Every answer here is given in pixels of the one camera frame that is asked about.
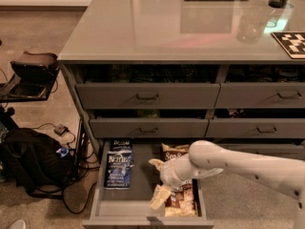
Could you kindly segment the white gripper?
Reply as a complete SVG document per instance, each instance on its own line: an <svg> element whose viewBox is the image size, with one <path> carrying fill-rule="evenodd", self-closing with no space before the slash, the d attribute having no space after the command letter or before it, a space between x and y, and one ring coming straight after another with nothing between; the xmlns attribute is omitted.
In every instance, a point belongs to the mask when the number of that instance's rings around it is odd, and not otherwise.
<svg viewBox="0 0 305 229"><path fill-rule="evenodd" d="M164 185L156 185L150 207L153 210L159 209L171 195L171 188L179 188L184 181L184 165L179 159L171 159L163 162L160 159L152 158L149 163L160 171L160 179Z"/></svg>

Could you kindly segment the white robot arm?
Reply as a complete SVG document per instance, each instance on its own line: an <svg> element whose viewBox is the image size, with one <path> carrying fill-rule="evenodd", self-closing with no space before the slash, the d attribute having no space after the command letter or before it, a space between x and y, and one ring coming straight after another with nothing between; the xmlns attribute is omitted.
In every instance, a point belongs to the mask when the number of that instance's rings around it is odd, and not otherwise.
<svg viewBox="0 0 305 229"><path fill-rule="evenodd" d="M157 210L171 191L191 178L215 176L223 170L256 181L296 200L294 229L305 228L305 161L264 156L225 149L207 140L191 144L189 152L176 159L152 159L162 183L154 189L151 208Z"/></svg>

